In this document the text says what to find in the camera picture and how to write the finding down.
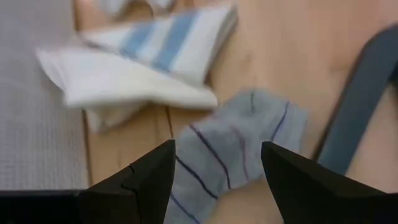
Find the gray sock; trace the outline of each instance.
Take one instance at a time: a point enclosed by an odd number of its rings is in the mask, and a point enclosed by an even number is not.
[[[218,197],[265,176],[261,143],[299,152],[307,113],[261,90],[243,91],[176,139],[174,182],[164,223],[203,223]]]

